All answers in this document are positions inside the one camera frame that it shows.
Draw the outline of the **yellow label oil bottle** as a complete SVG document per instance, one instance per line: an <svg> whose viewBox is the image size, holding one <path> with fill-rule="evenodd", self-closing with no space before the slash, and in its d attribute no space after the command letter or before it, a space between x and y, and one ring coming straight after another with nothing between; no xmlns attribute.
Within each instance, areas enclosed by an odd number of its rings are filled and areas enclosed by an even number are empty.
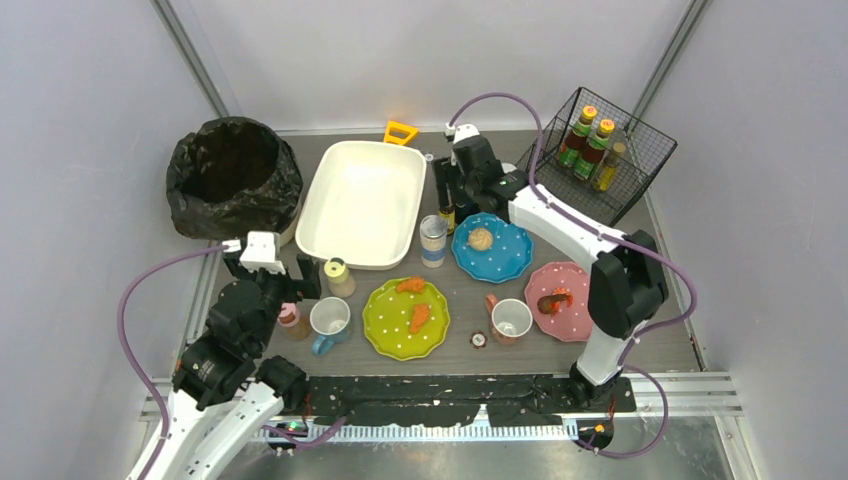
<svg viewBox="0 0 848 480"><path fill-rule="evenodd" d="M446 235L451 236L455 230L455 205L450 202L440 202L438 207L438 215L443 220L446 226Z"/></svg>

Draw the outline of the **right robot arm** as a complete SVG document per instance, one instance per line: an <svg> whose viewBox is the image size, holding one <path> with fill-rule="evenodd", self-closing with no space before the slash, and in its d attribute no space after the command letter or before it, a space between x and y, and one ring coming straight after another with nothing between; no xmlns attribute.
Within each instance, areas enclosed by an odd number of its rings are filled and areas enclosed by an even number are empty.
<svg viewBox="0 0 848 480"><path fill-rule="evenodd" d="M450 155L433 162L441 193L535 234L587 273L593 326L566 385L581 407L607 398L626 348L668 298L654 237L595 222L538 184L533 170L507 170L476 130L446 138Z"/></svg>

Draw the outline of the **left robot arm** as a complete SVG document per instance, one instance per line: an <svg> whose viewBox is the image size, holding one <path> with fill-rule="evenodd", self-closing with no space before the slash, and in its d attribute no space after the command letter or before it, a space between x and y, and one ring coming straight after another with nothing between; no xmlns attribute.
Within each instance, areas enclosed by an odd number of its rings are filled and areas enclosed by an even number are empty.
<svg viewBox="0 0 848 480"><path fill-rule="evenodd" d="M129 478L216 479L268 420L304 400L305 372L264 356L282 306L321 294L318 262L296 259L299 278L279 261L250 272L225 254L233 279L210 306L204 332L180 355L170 393L146 384L160 409L159 431Z"/></svg>

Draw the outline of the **yellow oil bottle brown cap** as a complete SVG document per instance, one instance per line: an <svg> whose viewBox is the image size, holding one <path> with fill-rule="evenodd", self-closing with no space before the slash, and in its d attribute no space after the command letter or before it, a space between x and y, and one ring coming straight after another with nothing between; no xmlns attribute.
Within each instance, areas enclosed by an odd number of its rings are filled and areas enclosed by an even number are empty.
<svg viewBox="0 0 848 480"><path fill-rule="evenodd" d="M591 181L595 191L606 192L612 185L620 162L626 157L628 147L625 142L615 142L607 152Z"/></svg>

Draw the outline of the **red sauce bottle yellow cap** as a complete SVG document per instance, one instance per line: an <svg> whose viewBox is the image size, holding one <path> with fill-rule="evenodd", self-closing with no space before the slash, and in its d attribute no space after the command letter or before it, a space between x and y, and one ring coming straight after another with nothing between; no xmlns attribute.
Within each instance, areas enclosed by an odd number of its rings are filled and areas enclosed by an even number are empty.
<svg viewBox="0 0 848 480"><path fill-rule="evenodd" d="M596 166L604 157L606 147L610 137L615 130L615 122L612 119L602 119L592 134L587 140L586 145L581 150L580 157L575 162L573 174L579 180L588 180Z"/></svg>

